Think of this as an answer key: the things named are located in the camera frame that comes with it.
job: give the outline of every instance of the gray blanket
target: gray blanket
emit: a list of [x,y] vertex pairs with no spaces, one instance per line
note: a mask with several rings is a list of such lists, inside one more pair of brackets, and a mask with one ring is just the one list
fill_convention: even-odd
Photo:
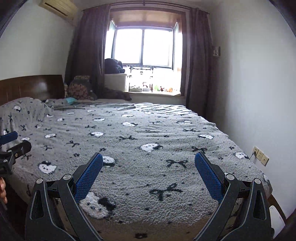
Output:
[[[267,177],[215,124],[183,106],[76,104],[22,98],[0,107],[0,130],[32,143],[10,183],[28,202],[37,178],[58,180],[95,152],[104,166],[80,207],[105,240],[192,240],[218,203],[194,167],[203,151],[226,173]],[[65,225],[69,228],[67,218]]]

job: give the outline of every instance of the blue gripper pad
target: blue gripper pad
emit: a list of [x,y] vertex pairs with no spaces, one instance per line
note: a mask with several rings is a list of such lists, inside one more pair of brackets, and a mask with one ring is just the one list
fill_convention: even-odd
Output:
[[86,198],[102,167],[103,156],[99,153],[92,159],[88,167],[85,169],[81,177],[76,182],[76,193],[74,195],[74,199],[77,203],[80,200]]
[[18,133],[16,131],[8,133],[4,136],[0,136],[0,145],[7,144],[18,138]]
[[195,167],[205,183],[211,197],[220,204],[223,200],[222,183],[208,164],[206,159],[200,154],[195,155]]

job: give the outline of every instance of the electrical outlet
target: electrical outlet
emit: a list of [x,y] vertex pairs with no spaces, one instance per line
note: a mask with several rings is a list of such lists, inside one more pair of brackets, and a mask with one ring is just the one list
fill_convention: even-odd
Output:
[[264,155],[264,153],[263,153],[262,151],[259,150],[258,153],[257,153],[257,155],[256,155],[256,157],[257,157],[258,160],[261,161],[263,155]]
[[257,156],[258,152],[259,152],[259,149],[256,146],[254,146],[252,154],[255,153],[255,156]]
[[261,163],[266,166],[267,162],[268,162],[269,158],[263,154],[262,158],[261,158]]

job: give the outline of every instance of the curtain rod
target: curtain rod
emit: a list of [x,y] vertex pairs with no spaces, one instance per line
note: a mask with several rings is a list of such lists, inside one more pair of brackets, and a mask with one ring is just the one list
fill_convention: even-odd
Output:
[[[146,6],[146,4],[156,4],[156,5],[165,5],[165,6],[170,6],[170,7],[179,7],[179,8],[183,8],[183,9],[187,9],[187,10],[189,10],[191,8],[189,6],[185,6],[185,5],[178,4],[178,3],[171,3],[171,2],[164,2],[164,1],[151,1],[151,0],[150,1],[147,1],[147,0],[123,1],[123,2],[111,3],[112,6],[120,6],[120,5],[127,5],[127,4],[143,4],[143,6]],[[100,5],[89,7],[86,9],[96,8]]]

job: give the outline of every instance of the wooden headboard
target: wooden headboard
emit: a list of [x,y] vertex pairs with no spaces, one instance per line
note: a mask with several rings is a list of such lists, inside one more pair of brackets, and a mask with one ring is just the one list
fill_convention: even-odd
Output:
[[65,89],[62,76],[34,75],[0,80],[0,105],[23,97],[63,99]]

